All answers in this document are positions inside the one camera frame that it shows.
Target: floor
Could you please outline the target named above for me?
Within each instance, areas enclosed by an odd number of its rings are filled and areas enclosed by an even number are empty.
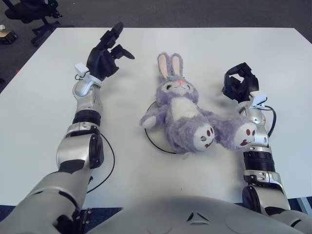
[[[58,3],[63,15],[59,21],[75,27],[111,27],[119,21],[126,27],[292,27],[312,43],[311,0],[62,0]],[[0,24],[14,30],[19,38],[11,45],[0,45],[0,92],[38,49],[30,43],[34,36],[31,29],[42,25],[40,21],[23,24],[9,20],[4,14],[6,8],[0,1]],[[291,205],[299,209],[295,200]],[[0,206],[0,220],[12,209]],[[86,230],[119,210],[94,210]]]

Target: stuffed bunny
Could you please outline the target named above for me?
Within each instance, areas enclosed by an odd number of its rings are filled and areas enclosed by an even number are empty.
[[[198,92],[183,76],[179,54],[158,56],[161,84],[156,109],[140,120],[144,128],[165,126],[166,137],[178,154],[205,151],[215,141],[231,150],[253,142],[256,125],[246,117],[222,117],[197,106]]]

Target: pink inner ear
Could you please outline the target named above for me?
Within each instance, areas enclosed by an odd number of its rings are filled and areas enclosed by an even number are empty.
[[[167,61],[166,61],[166,56],[165,55],[160,55],[159,56],[158,64],[159,64],[159,69],[160,69],[162,75],[166,79],[167,76],[168,76],[168,71],[167,71]]]
[[[176,75],[180,75],[180,58],[177,56],[174,56],[172,58],[172,68],[174,69],[174,72]]]

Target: white table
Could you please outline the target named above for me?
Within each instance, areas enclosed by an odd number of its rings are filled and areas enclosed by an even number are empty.
[[[56,150],[71,124],[76,101],[74,64],[86,62],[105,28],[57,29],[0,95],[0,204],[16,205],[57,170]],[[276,171],[288,198],[312,195],[312,45],[291,28],[126,28],[117,41],[136,60],[104,81],[101,130],[116,153],[116,167],[84,207],[124,207],[158,195],[202,195],[241,202],[246,185],[243,157],[219,145],[205,153],[163,154],[147,140],[138,121],[154,101],[156,57],[166,51],[184,59],[184,76],[199,91],[199,106],[234,114],[236,102],[221,94],[224,73],[247,62],[277,112],[270,138]],[[267,113],[267,127],[272,114]],[[112,167],[105,162],[91,186]]]

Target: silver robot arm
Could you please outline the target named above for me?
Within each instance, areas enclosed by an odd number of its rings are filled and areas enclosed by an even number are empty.
[[[99,89],[102,81],[114,74],[115,59],[134,57],[115,44],[123,29],[118,23],[107,31],[91,51],[87,66],[77,64],[79,80],[73,94],[77,110],[57,151],[58,171],[44,177],[26,198],[0,223],[6,234],[78,233],[80,210],[94,168],[104,161],[100,134],[102,104]]]
[[[230,75],[239,74],[244,78],[242,82]],[[245,207],[270,216],[299,231],[312,233],[312,218],[308,215],[290,210],[284,187],[279,173],[275,171],[269,132],[265,129],[265,116],[263,111],[275,111],[265,106],[268,96],[259,91],[257,78],[251,73],[250,67],[242,63],[230,69],[224,77],[222,92],[231,99],[238,101],[238,112],[248,117],[257,125],[254,142],[243,152],[246,170],[244,180],[248,186],[243,190],[243,204]]]

